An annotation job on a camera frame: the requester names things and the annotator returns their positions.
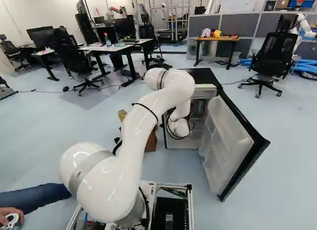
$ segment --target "whiteboard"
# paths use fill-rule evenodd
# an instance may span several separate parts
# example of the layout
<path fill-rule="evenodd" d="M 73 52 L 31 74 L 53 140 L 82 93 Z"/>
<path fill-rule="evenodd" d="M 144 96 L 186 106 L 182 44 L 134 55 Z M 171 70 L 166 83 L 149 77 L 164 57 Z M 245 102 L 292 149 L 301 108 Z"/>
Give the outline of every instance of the whiteboard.
<path fill-rule="evenodd" d="M 252 13 L 260 11 L 264 0 L 221 0 L 220 13 Z"/>

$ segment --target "table leg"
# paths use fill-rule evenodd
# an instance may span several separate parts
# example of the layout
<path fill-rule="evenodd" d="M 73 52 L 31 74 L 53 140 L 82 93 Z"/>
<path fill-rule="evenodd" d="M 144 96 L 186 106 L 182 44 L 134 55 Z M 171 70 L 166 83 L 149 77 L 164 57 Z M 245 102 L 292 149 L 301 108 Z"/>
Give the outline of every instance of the table leg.
<path fill-rule="evenodd" d="M 147 70 L 149 70 L 149 65 L 150 65 L 150 59 L 149 59 L 149 53 L 147 50 L 144 50 L 144 61 L 145 61 L 145 67 Z"/>
<path fill-rule="evenodd" d="M 47 62 L 46 56 L 40 56 L 40 61 L 41 61 L 42 65 L 43 65 L 43 67 L 48 71 L 48 73 L 50 75 L 49 77 L 47 77 L 47 79 L 53 80 L 53 81 L 59 81 L 59 79 L 57 79 L 54 76 L 54 74 L 53 74 L 53 72 L 52 72 L 52 70 L 51 70 L 51 68 L 50 68 L 50 66 L 49 66 L 49 64 Z"/>
<path fill-rule="evenodd" d="M 97 63 L 98 63 L 99 69 L 100 69 L 100 71 L 101 71 L 101 74 L 100 74 L 100 75 L 98 75 L 98 76 L 96 76 L 95 78 L 93 78 L 93 80 L 97 80 L 97 79 L 99 79 L 99 78 L 101 78 L 101 77 L 103 77 L 103 76 L 106 76 L 106 75 L 110 74 L 110 71 L 108 71 L 108 72 L 105 71 L 103 62 L 101 61 L 100 55 L 99 55 L 98 52 L 95 52 L 95 55 L 94 55 L 94 56 L 95 56 L 96 61 L 97 61 Z"/>
<path fill-rule="evenodd" d="M 194 64 L 194 66 L 197 66 L 201 60 L 199 60 L 199 47 L 200 47 L 200 42 L 201 41 L 197 41 L 197 51 L 196 51 L 196 62 Z"/>
<path fill-rule="evenodd" d="M 236 45 L 235 42 L 231 42 L 231 53 L 230 53 L 228 65 L 227 65 L 227 68 L 226 68 L 227 70 L 230 68 L 230 65 L 231 65 L 231 60 L 232 60 L 232 55 L 233 55 L 233 52 L 234 52 L 235 45 Z"/>
<path fill-rule="evenodd" d="M 133 65 L 133 60 L 132 60 L 132 56 L 131 56 L 131 51 L 127 54 L 125 54 L 128 58 L 128 64 L 129 64 L 129 67 L 130 67 L 130 72 L 131 72 L 131 76 L 132 76 L 132 79 L 129 79 L 128 81 L 124 82 L 121 86 L 122 87 L 127 87 L 128 85 L 132 84 L 133 81 L 135 81 L 137 79 L 137 74 L 135 72 L 135 69 L 134 69 L 134 65 Z"/>

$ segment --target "hand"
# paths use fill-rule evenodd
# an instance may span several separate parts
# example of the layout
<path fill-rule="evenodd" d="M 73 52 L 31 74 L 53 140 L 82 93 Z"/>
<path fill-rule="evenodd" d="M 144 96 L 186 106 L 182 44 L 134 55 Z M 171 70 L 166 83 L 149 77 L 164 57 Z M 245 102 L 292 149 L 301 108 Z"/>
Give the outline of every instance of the hand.
<path fill-rule="evenodd" d="M 16 208 L 0 208 L 0 223 L 2 223 L 4 226 L 8 224 L 8 219 L 6 219 L 7 214 L 16 213 L 20 215 L 20 223 L 24 222 L 24 214 L 21 210 Z"/>

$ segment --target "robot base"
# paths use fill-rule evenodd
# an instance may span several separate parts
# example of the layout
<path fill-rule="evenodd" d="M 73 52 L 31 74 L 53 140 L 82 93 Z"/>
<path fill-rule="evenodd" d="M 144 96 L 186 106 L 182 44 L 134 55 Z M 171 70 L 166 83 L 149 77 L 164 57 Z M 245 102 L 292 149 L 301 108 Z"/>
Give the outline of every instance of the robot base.
<path fill-rule="evenodd" d="M 194 230 L 193 191 L 190 184 L 167 184 L 141 181 L 141 189 L 149 202 L 148 230 Z M 100 230 L 94 224 L 87 227 L 83 221 L 83 208 L 78 205 L 66 230 Z M 143 226 L 133 227 L 144 230 Z M 104 230 L 122 230 L 115 223 L 106 224 Z"/>

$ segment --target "game controller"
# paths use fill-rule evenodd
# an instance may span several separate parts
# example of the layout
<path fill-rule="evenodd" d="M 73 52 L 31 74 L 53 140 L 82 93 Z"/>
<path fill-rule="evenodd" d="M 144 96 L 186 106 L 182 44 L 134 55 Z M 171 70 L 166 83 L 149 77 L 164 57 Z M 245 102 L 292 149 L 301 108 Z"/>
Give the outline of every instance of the game controller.
<path fill-rule="evenodd" d="M 0 227 L 0 229 L 4 229 L 4 230 L 14 230 L 14 227 L 16 225 L 19 224 L 20 222 L 20 215 L 19 214 L 16 214 L 16 213 L 12 213 L 12 214 L 7 214 L 6 216 L 6 219 L 8 219 L 8 223 L 6 226 L 3 226 Z"/>

